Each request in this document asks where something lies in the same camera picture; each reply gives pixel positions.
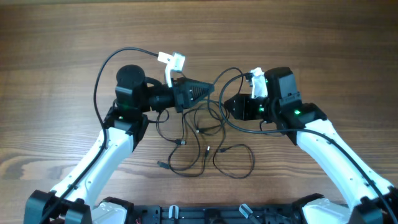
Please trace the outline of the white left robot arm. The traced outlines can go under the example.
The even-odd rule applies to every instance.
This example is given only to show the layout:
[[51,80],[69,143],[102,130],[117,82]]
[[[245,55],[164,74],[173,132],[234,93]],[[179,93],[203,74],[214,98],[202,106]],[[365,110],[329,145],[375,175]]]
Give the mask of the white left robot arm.
[[144,137],[148,111],[175,108],[181,113],[214,90],[211,83],[186,77],[162,84],[138,65],[120,68],[116,80],[116,99],[101,122],[96,142],[51,191],[35,190],[30,195],[24,223],[137,223],[133,203],[107,197],[96,205],[99,194]]

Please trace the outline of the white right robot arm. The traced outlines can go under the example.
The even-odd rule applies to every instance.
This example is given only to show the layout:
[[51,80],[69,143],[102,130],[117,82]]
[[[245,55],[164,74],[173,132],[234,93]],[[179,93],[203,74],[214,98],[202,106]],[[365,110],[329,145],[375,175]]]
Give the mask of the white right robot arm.
[[292,204],[292,223],[397,223],[397,187],[373,171],[333,127],[314,103],[303,103],[289,67],[263,72],[257,67],[239,77],[249,83],[250,94],[220,100],[220,111],[234,119],[261,119],[276,125],[323,169],[346,204],[338,205],[321,194]]

